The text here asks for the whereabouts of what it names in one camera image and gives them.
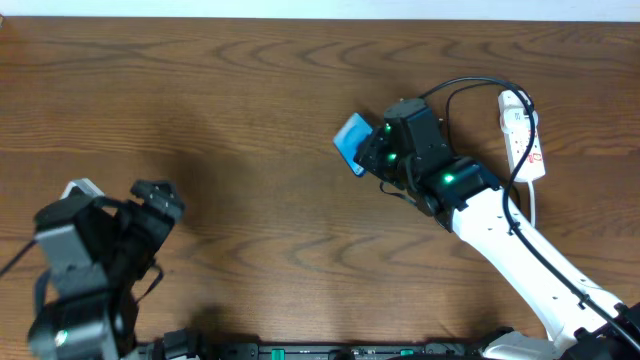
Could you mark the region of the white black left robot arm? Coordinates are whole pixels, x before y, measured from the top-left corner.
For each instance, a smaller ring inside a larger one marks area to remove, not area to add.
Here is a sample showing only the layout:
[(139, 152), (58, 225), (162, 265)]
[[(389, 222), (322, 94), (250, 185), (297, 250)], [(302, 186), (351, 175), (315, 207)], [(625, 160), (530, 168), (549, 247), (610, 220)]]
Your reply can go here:
[(135, 283), (156, 268), (156, 253), (185, 204), (173, 183), (137, 180), (132, 199), (107, 197), (87, 178), (68, 183), (35, 216), (34, 240), (49, 268), (34, 287), (28, 332), (39, 359), (126, 359), (137, 348)]

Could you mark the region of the blue screen smartphone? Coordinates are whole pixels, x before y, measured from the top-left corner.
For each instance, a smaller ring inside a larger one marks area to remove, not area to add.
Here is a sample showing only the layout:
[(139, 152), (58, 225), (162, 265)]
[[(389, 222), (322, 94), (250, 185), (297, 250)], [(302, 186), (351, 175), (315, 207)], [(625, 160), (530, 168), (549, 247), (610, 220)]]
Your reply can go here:
[(357, 177), (362, 177), (366, 170), (355, 161), (360, 144), (373, 132), (373, 128), (359, 114), (352, 114), (333, 138), (333, 144), (343, 160)]

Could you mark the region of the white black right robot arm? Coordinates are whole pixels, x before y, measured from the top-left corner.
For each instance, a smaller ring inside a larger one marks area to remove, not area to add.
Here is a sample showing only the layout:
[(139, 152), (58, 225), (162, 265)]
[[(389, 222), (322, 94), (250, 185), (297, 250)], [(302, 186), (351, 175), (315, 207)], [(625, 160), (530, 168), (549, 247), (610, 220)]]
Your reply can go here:
[(543, 324), (543, 339), (504, 329), (469, 348), (488, 359), (636, 359), (639, 308), (628, 307), (573, 266), (508, 197), (482, 163), (455, 154), (421, 99), (401, 101), (371, 126), (353, 114), (334, 138), (358, 176), (399, 197), (488, 260)]

